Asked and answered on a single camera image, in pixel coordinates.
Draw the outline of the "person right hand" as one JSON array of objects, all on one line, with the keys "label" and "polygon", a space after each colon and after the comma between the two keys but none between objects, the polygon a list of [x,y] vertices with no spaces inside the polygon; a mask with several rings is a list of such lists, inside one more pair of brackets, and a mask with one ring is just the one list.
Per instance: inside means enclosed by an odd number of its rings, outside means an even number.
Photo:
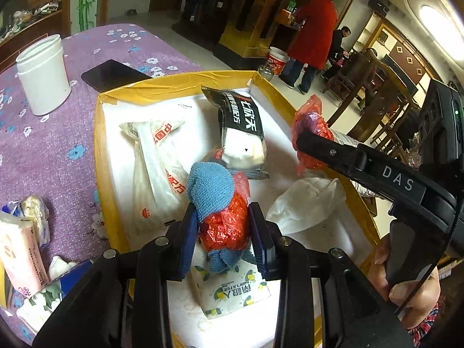
[{"label": "person right hand", "polygon": [[[375,249],[367,278],[385,301],[401,306],[410,293],[418,285],[418,280],[404,281],[395,285],[389,284],[386,278],[385,263],[389,258],[391,244],[389,234],[383,236]],[[435,268],[422,287],[415,293],[406,306],[401,323],[404,328],[416,328],[426,319],[438,303],[441,295],[438,269]]]}]

